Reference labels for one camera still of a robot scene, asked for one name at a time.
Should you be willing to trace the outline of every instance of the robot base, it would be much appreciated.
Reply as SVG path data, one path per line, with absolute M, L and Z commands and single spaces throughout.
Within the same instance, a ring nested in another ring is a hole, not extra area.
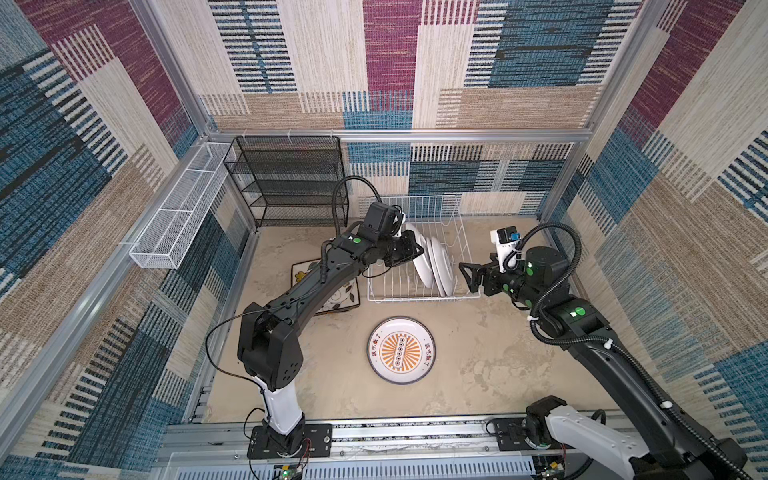
M 280 445 L 270 437 L 267 431 L 269 427 L 256 425 L 253 427 L 248 445 L 248 458 L 261 460 L 265 458 L 301 458 L 306 453 L 308 442 L 301 442 L 299 450 L 288 457 L 283 457 L 285 452 Z M 333 425 L 330 423 L 313 423 L 304 426 L 304 438 L 312 442 L 310 458 L 329 457 L 331 455 L 331 441 L 333 440 Z

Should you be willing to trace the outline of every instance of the orange sunburst pattern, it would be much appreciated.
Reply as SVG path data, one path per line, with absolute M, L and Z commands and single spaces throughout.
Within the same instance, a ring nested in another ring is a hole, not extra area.
M 381 360 L 393 372 L 408 373 L 417 367 L 421 359 L 422 346 L 408 333 L 393 333 L 382 342 Z

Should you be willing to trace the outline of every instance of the plate with orange sunburst design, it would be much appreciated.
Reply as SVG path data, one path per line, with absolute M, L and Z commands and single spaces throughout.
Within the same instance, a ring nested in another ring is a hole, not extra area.
M 394 316 L 371 332 L 368 360 L 373 371 L 387 382 L 414 383 L 435 363 L 435 340 L 420 322 Z

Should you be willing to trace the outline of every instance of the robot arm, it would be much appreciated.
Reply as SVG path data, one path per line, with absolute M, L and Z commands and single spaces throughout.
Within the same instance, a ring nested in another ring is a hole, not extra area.
M 492 238 L 508 238 L 516 246 L 517 239 L 510 234 L 515 228 L 503 230 L 506 233 L 499 230 Z M 573 445 L 624 478 L 749 478 L 740 471 L 746 463 L 741 447 L 732 439 L 715 439 L 669 400 L 622 346 L 605 317 L 587 300 L 569 293 L 568 283 L 562 281 L 570 265 L 568 259 L 550 247 L 533 247 L 524 260 L 518 257 L 511 262 L 519 251 L 515 248 L 504 260 L 492 254 L 491 262 L 485 265 L 460 263 L 469 289 L 477 292 L 483 285 L 487 296 L 504 293 L 521 310 L 539 302 L 538 317 L 528 317 L 534 335 L 560 346 L 581 363 L 640 434 L 621 442 L 624 435 L 580 415 L 582 420 L 576 421 L 575 410 L 556 397 L 548 397 L 527 410 L 529 436 Z M 506 271 L 500 268 L 513 265 Z M 538 328 L 550 338 L 543 337 Z
M 397 266 L 424 252 L 412 231 L 399 234 L 402 220 L 398 208 L 373 203 L 356 233 L 353 225 L 323 244 L 319 268 L 265 307 L 251 303 L 245 309 L 237 357 L 263 387 L 264 436 L 279 453 L 296 452 L 305 438 L 293 383 L 303 364 L 298 335 L 334 292 L 372 263 L 384 260 L 386 266 Z M 538 318 L 528 318 L 534 335 L 560 346 L 584 365 L 639 433 L 621 434 L 578 415 L 564 401 L 547 397 L 527 409 L 531 439 L 573 445 L 623 478 L 750 478 L 740 470 L 746 463 L 741 447 L 732 439 L 715 439 L 668 400 L 627 353 L 605 317 L 587 300 L 569 293 L 563 281 L 570 268 L 568 259 L 555 249 L 533 247 L 522 260 L 525 239 L 520 240 L 514 227 L 492 233 L 492 241 L 497 253 L 490 263 L 459 264 L 469 289 L 477 292 L 482 285 L 486 296 L 504 293 L 520 310 L 533 307 Z
M 383 260 L 387 267 L 398 266 L 424 253 L 412 231 L 400 233 L 403 217 L 397 207 L 374 202 L 364 221 L 323 243 L 317 268 L 264 307 L 251 303 L 243 311 L 237 358 L 262 388 L 264 436 L 278 452 L 294 453 L 305 438 L 293 381 L 304 360 L 299 335 L 317 310 L 369 265 Z

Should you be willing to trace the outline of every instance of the white wire basket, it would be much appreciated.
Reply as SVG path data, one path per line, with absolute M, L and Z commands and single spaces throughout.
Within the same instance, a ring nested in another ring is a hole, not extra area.
M 226 156 L 234 157 L 230 144 L 201 146 L 131 248 L 138 266 L 179 268 L 227 178 Z
M 413 262 L 395 267 L 389 272 L 383 262 L 372 265 L 368 279 L 368 300 L 371 302 L 416 302 L 440 300 L 466 300 L 479 298 L 480 292 L 472 293 L 458 270 L 459 262 L 472 262 L 462 215 L 459 213 L 461 195 L 420 195 L 383 197 L 382 202 L 399 205 L 406 214 L 406 223 L 412 223 L 424 237 L 436 237 L 450 257 L 454 276 L 454 292 L 441 296 L 436 282 L 428 288 L 419 278 Z M 368 211 L 374 197 L 360 199 L 360 213 Z

